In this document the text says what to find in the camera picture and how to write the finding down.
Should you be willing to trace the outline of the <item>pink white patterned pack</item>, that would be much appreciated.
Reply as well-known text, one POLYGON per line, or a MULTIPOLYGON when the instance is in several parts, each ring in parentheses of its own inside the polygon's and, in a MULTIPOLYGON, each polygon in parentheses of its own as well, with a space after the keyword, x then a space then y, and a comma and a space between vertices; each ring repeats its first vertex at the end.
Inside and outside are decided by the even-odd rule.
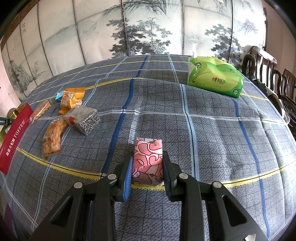
POLYGON ((137 138, 132 162, 132 182, 140 185, 161 186, 163 180, 162 140, 137 138))

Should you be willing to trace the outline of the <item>clear bag orange puffs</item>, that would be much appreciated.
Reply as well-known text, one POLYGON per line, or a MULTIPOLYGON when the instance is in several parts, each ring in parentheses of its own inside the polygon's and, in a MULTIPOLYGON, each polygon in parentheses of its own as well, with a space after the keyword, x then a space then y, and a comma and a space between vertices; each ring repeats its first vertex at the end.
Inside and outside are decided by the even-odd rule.
POLYGON ((31 114, 29 124, 32 125, 35 120, 40 118, 51 107, 51 104, 49 100, 45 100, 39 104, 37 109, 31 114))

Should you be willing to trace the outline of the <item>clear bag fried dough twists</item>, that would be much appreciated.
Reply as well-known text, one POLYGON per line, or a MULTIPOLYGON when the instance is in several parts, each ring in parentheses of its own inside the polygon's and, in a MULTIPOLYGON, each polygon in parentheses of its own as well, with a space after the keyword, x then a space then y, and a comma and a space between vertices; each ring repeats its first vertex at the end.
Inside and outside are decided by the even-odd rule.
POLYGON ((62 134, 67 126, 67 121, 65 121, 63 115, 50 122, 43 137, 42 157, 51 156, 60 152, 62 134))

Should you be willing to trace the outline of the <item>teal small snack wrapper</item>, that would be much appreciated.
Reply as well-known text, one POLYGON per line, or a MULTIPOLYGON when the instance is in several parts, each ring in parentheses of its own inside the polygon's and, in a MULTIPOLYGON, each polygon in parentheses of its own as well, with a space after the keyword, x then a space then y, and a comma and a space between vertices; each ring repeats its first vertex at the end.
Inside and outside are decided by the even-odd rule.
POLYGON ((64 91, 57 92, 55 101, 61 101, 64 91))

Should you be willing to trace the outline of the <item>silver red foil snack pack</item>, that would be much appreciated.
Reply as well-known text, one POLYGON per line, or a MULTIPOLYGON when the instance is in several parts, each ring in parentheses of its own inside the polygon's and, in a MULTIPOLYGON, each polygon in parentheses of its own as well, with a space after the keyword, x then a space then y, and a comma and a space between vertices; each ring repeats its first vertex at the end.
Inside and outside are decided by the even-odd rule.
POLYGON ((98 111, 83 105, 74 106, 63 118, 69 126, 72 126, 75 130, 86 136, 100 122, 98 111))

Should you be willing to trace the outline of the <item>orange snack bag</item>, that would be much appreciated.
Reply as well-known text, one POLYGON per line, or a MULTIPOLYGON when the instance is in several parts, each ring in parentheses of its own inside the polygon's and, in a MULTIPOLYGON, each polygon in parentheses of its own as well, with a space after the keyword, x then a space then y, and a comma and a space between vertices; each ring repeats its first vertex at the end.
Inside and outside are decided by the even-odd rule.
POLYGON ((71 108, 82 104, 82 99, 85 94, 85 88, 67 88, 61 98, 59 110, 60 114, 66 114, 71 108))

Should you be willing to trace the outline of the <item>round grey stone disc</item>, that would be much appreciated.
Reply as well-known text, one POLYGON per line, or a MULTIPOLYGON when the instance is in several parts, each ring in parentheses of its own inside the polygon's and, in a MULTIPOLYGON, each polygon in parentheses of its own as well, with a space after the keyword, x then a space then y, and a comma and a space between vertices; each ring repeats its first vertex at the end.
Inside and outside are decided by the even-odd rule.
POLYGON ((11 109, 8 111, 6 117, 7 117, 7 118, 15 118, 15 117, 16 117, 15 110, 16 110, 16 108, 11 108, 11 109))

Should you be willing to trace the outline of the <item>red toffee tin gold interior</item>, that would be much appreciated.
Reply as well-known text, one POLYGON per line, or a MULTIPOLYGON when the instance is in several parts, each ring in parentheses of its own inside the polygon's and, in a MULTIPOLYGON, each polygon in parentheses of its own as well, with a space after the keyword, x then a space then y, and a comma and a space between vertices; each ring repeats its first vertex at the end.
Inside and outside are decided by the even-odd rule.
POLYGON ((25 130, 29 126, 29 119, 33 113, 29 104, 20 106, 20 111, 11 124, 8 132, 4 132, 4 140, 1 143, 1 172, 5 175, 8 173, 11 160, 14 156, 16 147, 18 146, 25 130))

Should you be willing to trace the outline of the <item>grey plaid tablecloth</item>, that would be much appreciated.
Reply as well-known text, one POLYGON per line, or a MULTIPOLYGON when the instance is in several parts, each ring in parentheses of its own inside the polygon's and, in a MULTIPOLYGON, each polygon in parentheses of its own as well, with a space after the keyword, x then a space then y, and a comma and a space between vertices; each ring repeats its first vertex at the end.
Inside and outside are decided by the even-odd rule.
POLYGON ((295 139, 281 114, 245 80, 239 98, 187 85, 188 58, 142 55, 62 72, 35 88, 36 108, 66 88, 83 87, 83 105, 100 123, 85 136, 68 128, 61 151, 43 159, 42 139, 60 105, 53 102, 25 131, 1 190, 32 232, 67 189, 111 173, 137 138, 157 138, 170 160, 201 182, 222 182, 269 240, 295 217, 295 139))

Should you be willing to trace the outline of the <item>painted folding screen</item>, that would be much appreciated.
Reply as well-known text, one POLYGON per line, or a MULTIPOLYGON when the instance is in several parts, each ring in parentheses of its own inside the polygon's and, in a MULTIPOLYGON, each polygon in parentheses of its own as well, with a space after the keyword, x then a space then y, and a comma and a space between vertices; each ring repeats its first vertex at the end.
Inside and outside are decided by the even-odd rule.
POLYGON ((19 99, 87 64, 145 54, 212 56, 240 68, 263 47, 261 1, 30 1, 1 37, 19 99))

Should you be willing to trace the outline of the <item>green tissue pack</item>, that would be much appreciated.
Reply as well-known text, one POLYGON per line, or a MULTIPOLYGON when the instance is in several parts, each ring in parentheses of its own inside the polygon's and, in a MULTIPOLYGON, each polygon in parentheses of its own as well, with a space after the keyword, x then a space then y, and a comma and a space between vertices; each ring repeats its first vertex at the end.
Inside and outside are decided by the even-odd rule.
POLYGON ((244 77, 229 63, 214 57, 188 58, 187 85, 238 98, 243 84, 244 77))

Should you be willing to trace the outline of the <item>dark wooden chair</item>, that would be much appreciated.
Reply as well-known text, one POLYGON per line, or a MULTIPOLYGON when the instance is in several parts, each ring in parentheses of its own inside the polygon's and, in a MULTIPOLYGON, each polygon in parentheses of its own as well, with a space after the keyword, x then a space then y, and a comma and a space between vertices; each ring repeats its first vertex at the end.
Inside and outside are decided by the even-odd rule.
POLYGON ((287 120, 288 127, 295 136, 295 76, 287 69, 280 73, 277 64, 271 54, 252 46, 243 58, 242 73, 287 120))

